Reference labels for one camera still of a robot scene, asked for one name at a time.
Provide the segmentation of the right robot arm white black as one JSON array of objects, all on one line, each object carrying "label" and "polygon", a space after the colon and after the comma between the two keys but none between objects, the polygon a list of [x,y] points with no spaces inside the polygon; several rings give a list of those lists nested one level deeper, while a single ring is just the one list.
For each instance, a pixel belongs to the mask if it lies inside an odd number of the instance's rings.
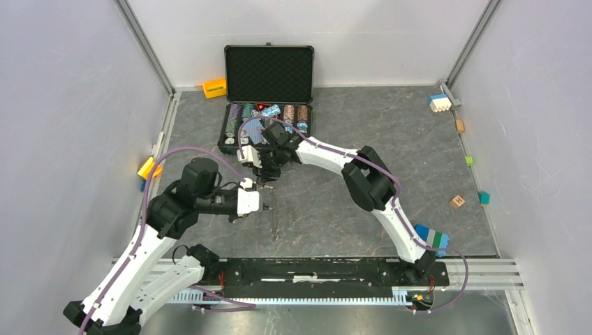
[{"label": "right robot arm white black", "polygon": [[336,147],[297,130],[288,132],[277,121],[266,127],[262,136],[269,149],[241,145],[237,152],[239,160],[251,165],[261,182],[277,179],[287,163],[312,165],[341,176],[353,202],[372,213],[393,241],[404,263],[404,278],[420,285],[431,276],[436,253],[411,225],[399,201],[400,183],[373,148]]}]

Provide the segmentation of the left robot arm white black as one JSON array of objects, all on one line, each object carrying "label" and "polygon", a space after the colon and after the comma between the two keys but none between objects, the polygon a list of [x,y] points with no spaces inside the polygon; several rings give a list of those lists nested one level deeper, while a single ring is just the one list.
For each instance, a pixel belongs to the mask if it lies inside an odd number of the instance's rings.
[{"label": "left robot arm white black", "polygon": [[181,177],[147,205],[124,254],[98,287],[82,301],[71,301],[63,315],[85,334],[139,334],[157,310],[191,284],[219,277],[219,257],[198,244],[148,285],[144,281],[201,214],[230,221],[262,210],[257,184],[245,178],[226,189],[218,164],[195,158]]}]

